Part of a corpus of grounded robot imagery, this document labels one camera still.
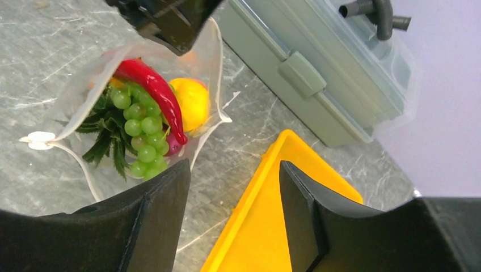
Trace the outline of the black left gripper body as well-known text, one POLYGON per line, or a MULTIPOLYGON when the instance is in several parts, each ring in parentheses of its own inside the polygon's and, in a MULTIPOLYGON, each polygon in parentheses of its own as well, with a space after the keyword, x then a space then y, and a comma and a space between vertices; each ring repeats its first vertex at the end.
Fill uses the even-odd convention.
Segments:
POLYGON ((222 0, 106 0, 137 33, 177 56, 189 52, 222 0))

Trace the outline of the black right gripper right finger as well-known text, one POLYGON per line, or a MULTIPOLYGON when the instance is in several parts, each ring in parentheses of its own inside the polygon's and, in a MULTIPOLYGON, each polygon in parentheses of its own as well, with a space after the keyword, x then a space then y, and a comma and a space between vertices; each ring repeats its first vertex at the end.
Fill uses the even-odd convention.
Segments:
POLYGON ((480 270, 478 197, 416 197, 380 211, 289 161, 279 182, 293 271, 480 270))

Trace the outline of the green toy grape bunch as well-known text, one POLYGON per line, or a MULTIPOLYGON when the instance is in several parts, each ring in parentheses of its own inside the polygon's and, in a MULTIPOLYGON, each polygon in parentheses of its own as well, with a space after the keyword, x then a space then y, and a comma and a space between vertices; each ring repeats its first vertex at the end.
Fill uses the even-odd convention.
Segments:
POLYGON ((165 160, 169 145, 160 107, 140 85, 132 82, 108 84, 110 101, 120 109, 125 120, 121 132, 127 135, 128 147, 136 157, 129 164, 133 177, 147 181, 168 167, 165 160))

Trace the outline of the purple toy sweet potato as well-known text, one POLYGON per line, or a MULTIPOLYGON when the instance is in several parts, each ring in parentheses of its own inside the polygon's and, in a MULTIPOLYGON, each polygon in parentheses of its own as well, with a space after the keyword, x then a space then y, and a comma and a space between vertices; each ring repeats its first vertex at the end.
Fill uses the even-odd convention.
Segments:
POLYGON ((179 153, 183 147, 183 145, 177 141, 173 133, 169 133, 166 136, 166 142, 168 144, 168 150, 165 156, 173 156, 179 153))

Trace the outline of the yellow toy pear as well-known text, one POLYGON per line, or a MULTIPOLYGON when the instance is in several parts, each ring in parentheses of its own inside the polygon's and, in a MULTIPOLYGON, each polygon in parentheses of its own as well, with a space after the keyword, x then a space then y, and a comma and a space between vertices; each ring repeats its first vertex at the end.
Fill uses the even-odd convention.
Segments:
POLYGON ((198 80, 175 78, 169 81, 182 112, 183 129, 194 131, 203 126, 209 117, 209 92, 198 80))

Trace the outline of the red toy chili pepper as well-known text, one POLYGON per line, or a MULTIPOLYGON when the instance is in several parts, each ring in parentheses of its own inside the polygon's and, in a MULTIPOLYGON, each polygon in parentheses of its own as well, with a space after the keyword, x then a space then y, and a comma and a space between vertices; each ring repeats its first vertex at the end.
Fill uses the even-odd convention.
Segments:
POLYGON ((122 61, 114 72, 114 77, 135 82, 144 88, 159 106, 178 143, 187 144, 180 105, 170 85, 160 74, 135 58, 122 61))

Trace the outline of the yellow plastic tray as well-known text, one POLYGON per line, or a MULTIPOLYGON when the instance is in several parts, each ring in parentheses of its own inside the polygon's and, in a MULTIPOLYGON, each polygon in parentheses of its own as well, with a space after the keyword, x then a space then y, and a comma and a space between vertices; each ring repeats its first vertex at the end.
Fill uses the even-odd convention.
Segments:
POLYGON ((284 130, 261 157, 201 271, 291 271, 279 183, 282 160, 292 162, 329 189, 364 202, 294 131, 284 130))

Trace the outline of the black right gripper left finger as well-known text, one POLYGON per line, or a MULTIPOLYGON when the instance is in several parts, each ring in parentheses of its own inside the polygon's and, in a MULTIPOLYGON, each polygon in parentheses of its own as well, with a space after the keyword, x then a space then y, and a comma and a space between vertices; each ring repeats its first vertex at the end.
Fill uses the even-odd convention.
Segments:
POLYGON ((1 211, 1 270, 171 271, 190 183, 184 159, 72 214, 1 211))

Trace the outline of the clear zip top bag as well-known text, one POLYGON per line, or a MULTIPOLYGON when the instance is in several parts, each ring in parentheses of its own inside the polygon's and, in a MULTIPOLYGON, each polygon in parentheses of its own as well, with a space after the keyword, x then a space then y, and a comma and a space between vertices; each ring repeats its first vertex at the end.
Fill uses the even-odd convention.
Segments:
POLYGON ((179 153, 164 157, 168 163, 167 169, 184 159, 189 160, 190 165, 194 165, 210 134, 218 125, 230 122, 230 117, 221 108, 223 43, 220 28, 214 19, 208 19, 193 48, 181 57, 173 54, 165 46, 150 41, 125 45, 103 53, 75 73, 59 94, 53 108, 46 114, 38 130, 21 138, 21 141, 27 143, 33 150, 59 148, 67 152, 78 162, 91 194, 97 201, 145 181, 133 177, 129 170, 126 170, 124 180, 115 170, 112 158, 102 159, 97 167, 83 160, 82 155, 93 146, 96 134, 76 132, 109 80, 116 78, 114 72, 119 64, 135 58, 153 68, 168 84, 175 78, 191 78, 200 81, 209 92, 210 108, 207 122, 194 131, 184 132, 188 142, 179 153))

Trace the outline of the orange toy pineapple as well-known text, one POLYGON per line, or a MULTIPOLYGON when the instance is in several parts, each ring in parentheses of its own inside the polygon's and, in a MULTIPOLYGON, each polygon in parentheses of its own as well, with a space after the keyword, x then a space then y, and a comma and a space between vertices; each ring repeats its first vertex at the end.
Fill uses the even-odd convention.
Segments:
POLYGON ((127 90, 126 83, 111 78, 87 118, 76 129, 77 133, 96 134, 95 143, 82 155, 83 160, 97 167, 102 159, 112 158, 115 170, 124 180, 129 169, 126 152, 136 155, 137 151, 131 145, 132 137, 124 130, 124 110, 114 106, 113 97, 127 90))

